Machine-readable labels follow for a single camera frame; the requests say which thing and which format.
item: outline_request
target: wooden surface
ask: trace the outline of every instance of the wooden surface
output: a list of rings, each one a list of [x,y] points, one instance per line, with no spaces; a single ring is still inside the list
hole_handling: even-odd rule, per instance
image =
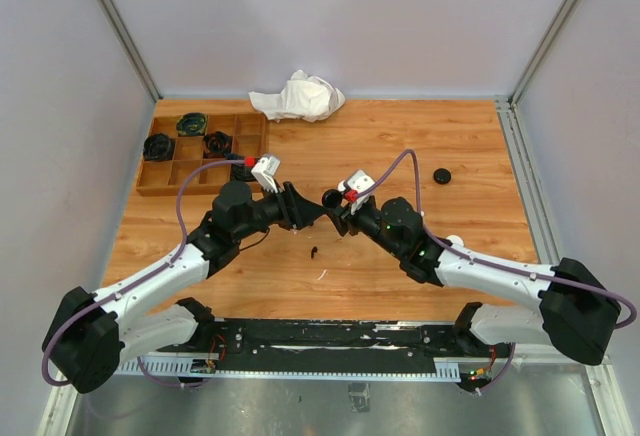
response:
[[[157,115],[250,111],[248,101],[169,101]],[[405,148],[418,153],[426,221],[440,236],[457,234],[475,250],[519,261],[535,252],[492,101],[348,101],[328,120],[270,123],[269,148],[282,161],[279,181],[305,197],[323,192],[362,168],[379,177]],[[446,167],[452,182],[433,182]],[[415,201],[407,158],[376,193],[379,204],[404,196]],[[211,196],[187,196],[183,214],[194,228]],[[179,242],[173,197],[132,191],[104,284],[157,260]],[[258,236],[245,241],[249,244]],[[311,248],[318,247],[315,259]],[[323,271],[325,276],[319,279]],[[217,316],[454,320],[468,301],[500,303],[469,290],[420,285],[363,235],[340,238],[327,218],[297,234],[273,228],[209,280],[182,291]]]

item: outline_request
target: black ball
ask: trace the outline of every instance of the black ball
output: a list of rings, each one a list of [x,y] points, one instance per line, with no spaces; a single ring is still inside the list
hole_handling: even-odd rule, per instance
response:
[[[433,172],[433,180],[438,184],[447,184],[451,181],[451,171],[445,168],[438,168]]]

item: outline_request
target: gray floor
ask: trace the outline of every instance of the gray floor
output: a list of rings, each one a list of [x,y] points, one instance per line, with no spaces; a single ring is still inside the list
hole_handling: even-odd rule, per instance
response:
[[[348,382],[216,379],[198,390],[114,377],[79,399],[68,436],[604,434],[579,365],[512,368],[482,398],[451,383],[372,382],[370,411],[352,409]],[[113,416],[127,416],[113,419]]]

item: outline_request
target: wooden tray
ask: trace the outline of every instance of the wooden tray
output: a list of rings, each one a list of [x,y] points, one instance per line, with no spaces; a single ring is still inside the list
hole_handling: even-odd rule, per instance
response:
[[[153,119],[149,136],[165,133],[175,140],[171,161],[142,161],[136,190],[142,196],[172,196],[187,177],[200,166],[223,159],[204,157],[203,136],[178,136],[176,123],[183,115],[158,116]],[[207,115],[207,131],[210,134],[222,131],[233,138],[232,153],[248,157],[260,157],[267,152],[267,119],[262,114],[216,114]],[[222,166],[202,171],[189,183],[185,194],[217,194],[231,180],[231,167]],[[249,183],[254,192],[260,185]]]

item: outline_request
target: black cable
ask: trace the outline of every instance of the black cable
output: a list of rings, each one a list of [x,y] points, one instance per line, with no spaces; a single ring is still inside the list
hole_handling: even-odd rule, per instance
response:
[[[176,124],[179,136],[202,136],[207,131],[207,115],[187,113]]]
[[[165,133],[152,134],[144,141],[142,157],[145,161],[168,161],[173,157],[175,145]]]
[[[239,154],[229,153],[226,156],[227,159],[244,159],[244,156],[240,156]],[[231,166],[231,180],[232,181],[244,181],[245,183],[250,183],[255,181],[256,178],[251,174],[251,168],[242,164],[234,164]]]
[[[249,248],[253,248],[257,245],[259,245],[262,241],[264,241],[265,239],[267,239],[267,236],[269,236],[269,233],[271,232],[271,228],[267,228],[267,230],[264,233],[264,236],[262,238],[260,238],[260,241],[257,241],[253,244],[250,244],[249,246],[247,246],[246,248],[240,248],[240,252],[242,251],[246,251]]]
[[[207,134],[202,138],[205,158],[224,158],[231,153],[233,138],[222,131]]]

